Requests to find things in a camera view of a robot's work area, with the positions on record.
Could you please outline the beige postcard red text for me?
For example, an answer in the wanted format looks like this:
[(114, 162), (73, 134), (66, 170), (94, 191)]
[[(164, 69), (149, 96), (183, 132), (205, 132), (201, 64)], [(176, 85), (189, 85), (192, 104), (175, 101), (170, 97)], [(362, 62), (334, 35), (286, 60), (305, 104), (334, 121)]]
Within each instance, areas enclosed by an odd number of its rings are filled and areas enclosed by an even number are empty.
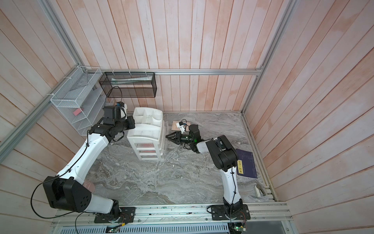
[[(181, 131), (178, 123), (179, 123), (178, 121), (173, 121), (171, 131)], [(189, 128), (187, 126), (185, 126), (184, 129), (187, 132), (189, 131)]]

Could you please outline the white plastic drawer organizer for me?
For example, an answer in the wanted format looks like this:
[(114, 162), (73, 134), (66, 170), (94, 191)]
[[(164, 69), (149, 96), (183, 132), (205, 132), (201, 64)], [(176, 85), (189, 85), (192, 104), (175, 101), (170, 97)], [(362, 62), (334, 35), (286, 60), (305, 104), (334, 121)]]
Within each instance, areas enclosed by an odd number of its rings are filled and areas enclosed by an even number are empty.
[[(136, 107), (133, 112), (135, 128), (127, 139), (139, 160), (160, 161), (164, 154), (166, 126), (163, 112), (149, 107)], [(154, 148), (137, 148), (139, 143), (153, 143)]]

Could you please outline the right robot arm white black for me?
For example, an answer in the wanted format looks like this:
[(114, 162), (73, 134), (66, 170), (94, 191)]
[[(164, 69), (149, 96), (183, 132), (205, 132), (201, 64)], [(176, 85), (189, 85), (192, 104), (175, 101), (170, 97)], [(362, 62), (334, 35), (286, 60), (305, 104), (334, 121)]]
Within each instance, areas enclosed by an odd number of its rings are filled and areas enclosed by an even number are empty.
[(177, 145), (187, 144), (188, 149), (195, 153), (210, 154), (215, 167), (220, 171), (224, 187), (224, 204), (211, 206), (210, 213), (214, 220), (235, 219), (243, 210), (243, 200), (237, 184), (237, 152), (227, 137), (221, 135), (204, 140), (201, 138), (198, 125), (192, 124), (189, 126), (188, 134), (176, 131), (166, 135), (166, 139)]

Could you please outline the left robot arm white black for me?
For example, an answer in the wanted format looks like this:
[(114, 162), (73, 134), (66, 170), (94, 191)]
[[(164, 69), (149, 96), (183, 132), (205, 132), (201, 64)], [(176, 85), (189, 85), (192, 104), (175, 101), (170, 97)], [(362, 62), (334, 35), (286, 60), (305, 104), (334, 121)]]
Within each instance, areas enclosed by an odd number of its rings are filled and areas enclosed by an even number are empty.
[(56, 175), (43, 182), (51, 208), (70, 212), (104, 215), (111, 222), (120, 217), (117, 200), (94, 195), (84, 186), (88, 171), (99, 154), (116, 135), (134, 129), (134, 119), (127, 114), (127, 106), (117, 102), (103, 108), (104, 116), (87, 132), (87, 139), (71, 161)]

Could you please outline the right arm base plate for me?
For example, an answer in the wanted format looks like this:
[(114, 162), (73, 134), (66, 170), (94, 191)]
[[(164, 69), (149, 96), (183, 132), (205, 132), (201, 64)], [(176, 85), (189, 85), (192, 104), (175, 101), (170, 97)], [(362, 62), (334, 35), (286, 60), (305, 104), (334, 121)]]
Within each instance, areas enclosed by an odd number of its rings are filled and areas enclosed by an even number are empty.
[(207, 208), (213, 220), (243, 220), (251, 219), (248, 206), (245, 204), (237, 204), (233, 206), (227, 205), (211, 205)]

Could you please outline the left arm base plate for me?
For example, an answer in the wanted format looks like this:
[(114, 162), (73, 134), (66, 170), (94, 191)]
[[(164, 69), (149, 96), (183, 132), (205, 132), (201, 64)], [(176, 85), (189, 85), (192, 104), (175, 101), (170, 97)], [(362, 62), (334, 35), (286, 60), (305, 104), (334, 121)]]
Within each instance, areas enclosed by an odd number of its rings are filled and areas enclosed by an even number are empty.
[(108, 214), (96, 214), (94, 223), (132, 223), (135, 211), (135, 207), (118, 207), (115, 211), (111, 211)]

